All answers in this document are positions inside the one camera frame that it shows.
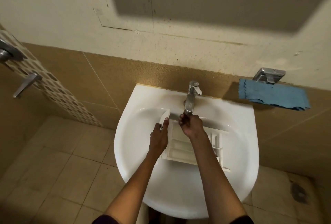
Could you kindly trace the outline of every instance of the blue cloth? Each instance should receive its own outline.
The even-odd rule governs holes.
[[[296,111],[310,109],[304,89],[283,84],[266,84],[240,79],[239,98]]]

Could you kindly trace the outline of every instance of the sink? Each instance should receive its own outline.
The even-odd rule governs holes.
[[[150,133],[163,113],[178,120],[184,111],[186,93],[137,84],[119,120],[114,151],[119,172],[129,180],[145,158]],[[196,97],[194,114],[205,127],[229,132],[222,139],[223,165],[230,184],[241,201],[252,190],[259,169],[259,147],[254,110],[211,97]],[[196,165],[157,160],[143,199],[151,208],[177,218],[208,218],[199,169]]]

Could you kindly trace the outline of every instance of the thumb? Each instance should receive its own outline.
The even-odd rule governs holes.
[[[162,131],[168,131],[168,126],[169,126],[169,118],[165,118],[163,122]]]

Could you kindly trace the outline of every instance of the faucet spout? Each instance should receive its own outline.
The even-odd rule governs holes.
[[[188,87],[188,93],[186,96],[186,100],[184,102],[185,109],[184,114],[186,115],[192,115],[194,105],[195,105],[195,96],[201,95],[202,91],[199,88],[199,83],[197,81],[190,81],[189,87]]]

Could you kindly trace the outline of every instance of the finger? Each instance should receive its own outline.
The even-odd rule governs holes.
[[[169,118],[165,118],[163,122],[163,129],[162,131],[167,132],[168,131],[168,126],[169,126]]]
[[[160,127],[161,127],[161,124],[156,123],[155,126],[154,126],[154,130],[156,130],[156,129],[160,129]]]

